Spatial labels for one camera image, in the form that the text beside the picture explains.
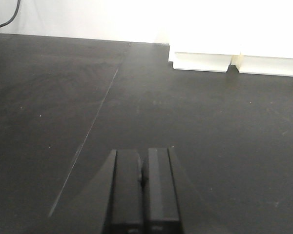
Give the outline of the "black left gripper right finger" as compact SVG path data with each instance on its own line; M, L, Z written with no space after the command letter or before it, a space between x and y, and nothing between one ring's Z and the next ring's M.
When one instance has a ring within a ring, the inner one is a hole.
M143 167L148 234L200 233L200 200L172 148L150 148Z

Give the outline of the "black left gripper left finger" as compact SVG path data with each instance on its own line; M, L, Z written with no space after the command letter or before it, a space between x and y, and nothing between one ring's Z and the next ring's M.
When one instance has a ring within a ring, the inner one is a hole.
M135 150L112 150L74 199L72 216L72 234L143 233L139 154Z

